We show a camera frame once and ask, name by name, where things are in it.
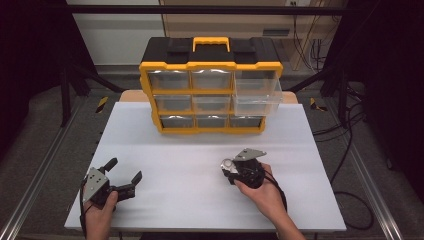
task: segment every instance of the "white table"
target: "white table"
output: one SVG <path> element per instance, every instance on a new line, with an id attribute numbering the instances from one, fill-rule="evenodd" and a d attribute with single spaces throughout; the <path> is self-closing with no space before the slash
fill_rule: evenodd
<path id="1" fill-rule="evenodd" d="M 220 164 L 244 148 L 266 151 L 258 160 L 272 166 L 284 190 L 288 212 L 305 232 L 344 231 L 343 222 L 305 112 L 300 104 L 280 104 L 262 134 L 161 135 L 149 103 L 114 106 L 90 167 L 111 158 L 111 184 L 127 184 L 141 170 L 136 197 L 118 203 L 112 228 L 121 231 L 275 231 Z M 79 196 L 65 223 L 81 229 Z"/>

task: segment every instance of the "plastic drawer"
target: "plastic drawer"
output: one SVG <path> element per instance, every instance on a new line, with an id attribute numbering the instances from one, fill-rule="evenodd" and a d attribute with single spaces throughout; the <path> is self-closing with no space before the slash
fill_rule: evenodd
<path id="1" fill-rule="evenodd" d="M 196 115 L 199 128 L 223 128 L 227 124 L 228 115 Z"/>
<path id="2" fill-rule="evenodd" d="M 266 91 L 250 91 L 246 89 L 238 91 L 238 89 L 236 89 L 235 94 L 233 94 L 232 102 L 234 115 L 268 116 L 274 113 L 278 109 L 283 94 L 278 80 L 275 83 L 269 82 L 267 84 L 272 85 L 272 91 L 268 89 Z"/>
<path id="3" fill-rule="evenodd" d="M 154 95 L 159 111 L 190 111 L 190 95 Z"/>
<path id="4" fill-rule="evenodd" d="M 152 89 L 188 89 L 190 86 L 188 71 L 154 70 L 147 74 Z"/>
<path id="5" fill-rule="evenodd" d="M 193 108 L 196 113 L 227 113 L 230 110 L 231 96 L 228 94 L 193 95 Z"/>
<path id="6" fill-rule="evenodd" d="M 235 94 L 238 96 L 269 95 L 279 82 L 275 71 L 235 71 Z"/>
<path id="7" fill-rule="evenodd" d="M 161 115 L 160 120 L 163 128 L 192 128 L 193 117 L 184 115 Z"/>
<path id="8" fill-rule="evenodd" d="M 191 72 L 194 89 L 229 89 L 231 71 L 204 69 Z"/>
<path id="9" fill-rule="evenodd" d="M 259 127 L 263 117 L 260 116 L 230 116 L 230 127 Z"/>

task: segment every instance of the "storage box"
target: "storage box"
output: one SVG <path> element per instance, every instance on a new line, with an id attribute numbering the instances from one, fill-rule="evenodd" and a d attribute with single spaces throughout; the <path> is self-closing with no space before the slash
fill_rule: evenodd
<path id="1" fill-rule="evenodd" d="M 161 133 L 260 133 L 281 101 L 270 38 L 151 38 L 140 81 Z"/>

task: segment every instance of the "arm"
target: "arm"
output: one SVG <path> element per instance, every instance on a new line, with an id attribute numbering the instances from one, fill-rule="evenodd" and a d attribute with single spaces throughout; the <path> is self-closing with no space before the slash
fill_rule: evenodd
<path id="1" fill-rule="evenodd" d="M 272 174 L 271 166 L 262 163 L 262 167 Z M 305 239 L 287 214 L 280 192 L 272 183 L 265 179 L 261 187 L 252 189 L 237 180 L 234 182 L 240 191 L 256 204 L 259 211 L 274 224 L 280 239 Z"/>
<path id="2" fill-rule="evenodd" d="M 87 240 L 105 240 L 109 238 L 112 213 L 117 201 L 118 193 L 113 191 L 102 209 L 93 205 L 90 201 L 84 205 Z"/>

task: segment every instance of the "drawer handle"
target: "drawer handle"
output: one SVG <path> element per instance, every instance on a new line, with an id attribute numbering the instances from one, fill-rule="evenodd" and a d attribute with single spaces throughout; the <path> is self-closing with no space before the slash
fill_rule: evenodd
<path id="1" fill-rule="evenodd" d="M 230 40 L 227 37 L 195 37 L 193 38 L 193 52 L 197 44 L 225 44 L 227 52 L 230 52 Z"/>

